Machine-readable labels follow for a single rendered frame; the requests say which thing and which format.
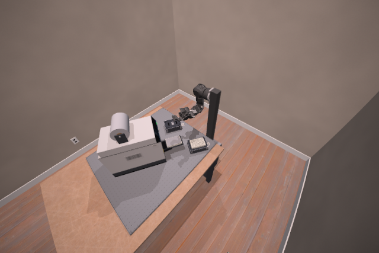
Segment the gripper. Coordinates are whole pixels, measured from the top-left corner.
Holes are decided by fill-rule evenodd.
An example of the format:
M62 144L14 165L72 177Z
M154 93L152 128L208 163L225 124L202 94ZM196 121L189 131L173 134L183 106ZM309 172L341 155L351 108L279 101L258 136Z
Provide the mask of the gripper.
M191 113L188 107L180 108L180 112L178 114L179 116L181 115L179 118L176 115L175 116L172 115L173 121L175 120L184 121L191 117Z

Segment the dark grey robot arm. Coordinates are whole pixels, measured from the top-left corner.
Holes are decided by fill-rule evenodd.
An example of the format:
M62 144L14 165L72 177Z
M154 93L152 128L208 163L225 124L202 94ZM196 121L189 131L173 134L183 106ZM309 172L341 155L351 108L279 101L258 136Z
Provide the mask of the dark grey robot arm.
M203 84L197 85L193 89L193 93L196 96L196 104L190 109L191 118L194 118L197 114L201 113L204 109L204 99L210 102L210 91L214 88L210 89L204 86ZM199 102L199 103L198 103Z

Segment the white roll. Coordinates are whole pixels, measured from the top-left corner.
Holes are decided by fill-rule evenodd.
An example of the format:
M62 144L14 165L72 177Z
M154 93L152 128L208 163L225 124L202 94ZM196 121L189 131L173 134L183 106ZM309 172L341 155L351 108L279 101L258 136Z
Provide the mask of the white roll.
M124 133L127 139L130 136L129 116L125 113L115 113L111 118L110 138L116 141L118 133Z

